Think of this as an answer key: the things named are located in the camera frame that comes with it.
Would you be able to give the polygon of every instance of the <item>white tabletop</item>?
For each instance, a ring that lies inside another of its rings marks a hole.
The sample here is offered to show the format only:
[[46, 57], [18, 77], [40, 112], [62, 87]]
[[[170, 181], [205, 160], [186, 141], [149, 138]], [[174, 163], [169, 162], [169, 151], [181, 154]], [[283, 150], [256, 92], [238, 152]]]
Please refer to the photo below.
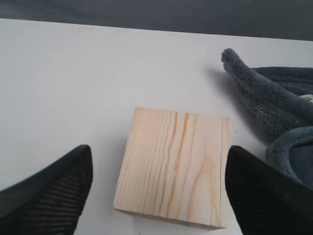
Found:
[[91, 146], [94, 181], [76, 235], [238, 235], [131, 217], [113, 198], [135, 106], [231, 119], [232, 144], [266, 143], [223, 70], [233, 48], [251, 67], [313, 67], [313, 42], [0, 20], [0, 189]]

